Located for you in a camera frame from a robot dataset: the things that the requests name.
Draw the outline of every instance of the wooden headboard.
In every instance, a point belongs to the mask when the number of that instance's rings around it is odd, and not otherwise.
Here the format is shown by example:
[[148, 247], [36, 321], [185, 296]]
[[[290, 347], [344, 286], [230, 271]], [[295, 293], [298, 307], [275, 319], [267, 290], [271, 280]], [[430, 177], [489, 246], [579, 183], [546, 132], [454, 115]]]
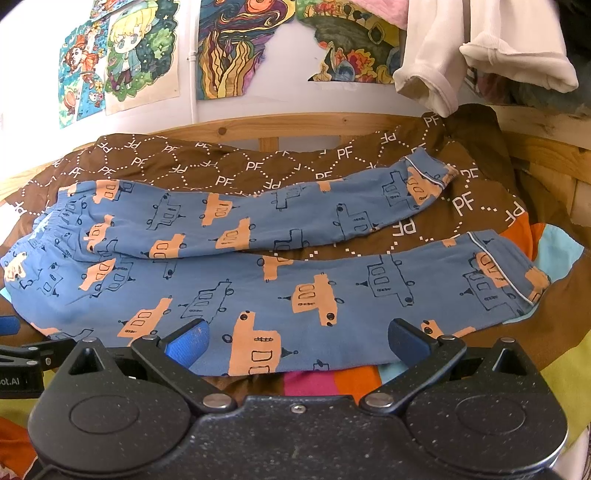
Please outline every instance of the wooden headboard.
[[[591, 225], [591, 122], [546, 115], [527, 107], [494, 107], [512, 157], [520, 159], [576, 223]], [[342, 143], [391, 129], [406, 117], [381, 113], [284, 113], [187, 125], [160, 132], [170, 138], [225, 143], [258, 139], [259, 150], [279, 150], [280, 137], [338, 136]], [[75, 150], [89, 147], [81, 145]], [[0, 182], [0, 199], [21, 188], [49, 163]]]

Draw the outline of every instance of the pajama pants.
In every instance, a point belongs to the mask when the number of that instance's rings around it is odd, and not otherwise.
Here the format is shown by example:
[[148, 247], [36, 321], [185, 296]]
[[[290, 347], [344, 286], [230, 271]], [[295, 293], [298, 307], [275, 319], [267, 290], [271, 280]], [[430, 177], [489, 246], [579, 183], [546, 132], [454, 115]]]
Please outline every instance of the pajama pants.
[[[417, 150], [258, 196], [86, 181], [60, 191], [3, 257], [5, 284], [19, 314], [54, 338], [122, 346], [203, 319], [169, 351], [200, 375], [389, 363], [394, 319], [462, 335], [527, 313], [547, 276], [493, 231], [334, 261], [280, 252], [398, 223], [456, 175]], [[268, 253], [236, 252], [249, 249]]]

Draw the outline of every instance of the pink fabric patch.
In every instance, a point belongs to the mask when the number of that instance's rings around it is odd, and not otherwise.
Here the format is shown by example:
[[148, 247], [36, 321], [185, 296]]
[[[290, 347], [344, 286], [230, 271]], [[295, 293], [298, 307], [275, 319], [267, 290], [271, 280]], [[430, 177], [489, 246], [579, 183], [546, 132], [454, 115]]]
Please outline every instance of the pink fabric patch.
[[355, 5], [383, 18], [386, 22], [403, 30], [408, 25], [409, 0], [356, 0]]
[[339, 395], [332, 372], [287, 372], [283, 375], [283, 392], [286, 397]]

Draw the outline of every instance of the white pipe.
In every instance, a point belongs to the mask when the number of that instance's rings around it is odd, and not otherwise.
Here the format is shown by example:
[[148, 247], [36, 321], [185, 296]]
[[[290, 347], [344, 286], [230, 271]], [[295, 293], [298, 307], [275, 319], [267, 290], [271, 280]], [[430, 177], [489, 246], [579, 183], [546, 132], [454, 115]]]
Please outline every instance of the white pipe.
[[195, 48], [197, 33], [197, 23], [199, 22], [199, 12], [194, 12], [195, 5], [199, 6], [201, 10], [201, 2], [191, 2], [189, 11], [190, 27], [189, 27], [189, 98], [191, 102], [191, 123], [199, 123], [199, 115], [197, 113], [197, 84], [196, 84], [196, 67], [197, 67], [197, 51]]

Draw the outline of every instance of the pink towel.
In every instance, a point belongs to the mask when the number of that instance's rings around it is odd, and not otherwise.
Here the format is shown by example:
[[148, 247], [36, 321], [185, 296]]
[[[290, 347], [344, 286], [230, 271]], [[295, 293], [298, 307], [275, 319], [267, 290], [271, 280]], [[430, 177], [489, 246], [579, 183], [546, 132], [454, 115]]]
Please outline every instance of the pink towel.
[[357, 0], [355, 5], [383, 18], [386, 22], [407, 29], [408, 2], [410, 0]]

